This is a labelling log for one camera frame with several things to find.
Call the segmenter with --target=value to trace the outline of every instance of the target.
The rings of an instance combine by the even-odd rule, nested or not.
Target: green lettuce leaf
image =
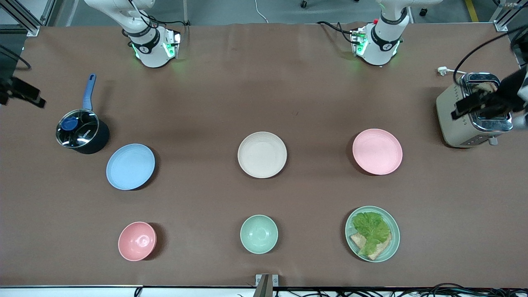
[[[370,255],[376,251],[376,245],[383,243],[389,237],[391,230],[380,214],[362,212],[352,218],[352,224],[359,234],[366,238],[361,255]]]

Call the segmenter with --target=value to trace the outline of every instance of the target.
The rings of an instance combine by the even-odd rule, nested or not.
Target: plate
[[[134,222],[123,229],[117,247],[121,256],[129,261],[146,258],[156,246],[156,231],[145,222]]]
[[[352,145],[357,164],[376,175],[396,170],[403,158],[400,142],[394,135],[381,129],[368,129],[358,134]]]
[[[256,132],[246,137],[238,148],[238,163],[242,170],[258,179],[270,178],[286,164],[288,153],[279,136]]]
[[[273,249],[279,239],[275,222],[265,215],[249,217],[240,228],[242,245],[251,253],[265,254]]]
[[[154,153],[145,145],[133,143],[118,149],[106,165],[106,178],[119,190],[143,185],[154,172]]]
[[[387,246],[387,248],[381,252],[381,254],[375,259],[370,260],[367,256],[360,255],[360,248],[350,239],[350,237],[357,233],[356,228],[354,228],[354,225],[352,224],[352,219],[361,212],[375,212],[377,214],[381,215],[381,218],[387,223],[389,226],[389,229],[392,233],[392,240]],[[346,220],[345,224],[345,238],[346,242],[348,243],[348,246],[350,249],[356,254],[359,258],[367,261],[367,262],[383,262],[390,259],[398,250],[398,247],[400,246],[400,228],[398,228],[398,224],[396,224],[396,221],[394,218],[390,215],[390,213],[386,212],[384,209],[376,207],[376,206],[363,206],[359,207],[358,209],[354,210],[348,219]]]

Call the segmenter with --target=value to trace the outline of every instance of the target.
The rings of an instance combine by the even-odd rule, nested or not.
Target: pink plate
[[[367,129],[359,133],[354,139],[352,153],[361,168],[377,175],[393,172],[403,158],[400,142],[381,129]]]
[[[123,229],[117,246],[123,258],[129,261],[143,260],[156,246],[156,232],[145,222],[134,222]]]

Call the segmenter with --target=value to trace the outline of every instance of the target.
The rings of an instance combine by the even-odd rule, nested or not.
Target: pot
[[[95,73],[90,74],[82,109],[72,110],[65,114],[57,124],[55,137],[63,147],[82,154],[99,152],[110,138],[108,126],[92,111],[92,93],[96,83]]]

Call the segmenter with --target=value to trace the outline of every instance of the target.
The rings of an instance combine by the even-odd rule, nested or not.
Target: green bowl
[[[249,217],[240,228],[242,245],[254,254],[269,252],[279,239],[275,222],[264,215]]]
[[[380,214],[385,223],[389,225],[389,229],[391,229],[392,240],[389,243],[389,246],[383,252],[381,252],[381,254],[375,260],[370,260],[367,256],[360,255],[360,248],[356,246],[356,244],[350,239],[352,235],[357,233],[356,228],[354,228],[354,225],[352,224],[352,218],[361,212],[375,212]],[[398,224],[396,224],[396,221],[388,212],[376,206],[363,206],[354,210],[348,217],[348,220],[346,220],[345,237],[348,246],[354,252],[354,254],[367,262],[377,263],[387,261],[396,253],[396,250],[398,250],[398,247],[400,246],[400,229],[398,228]]]

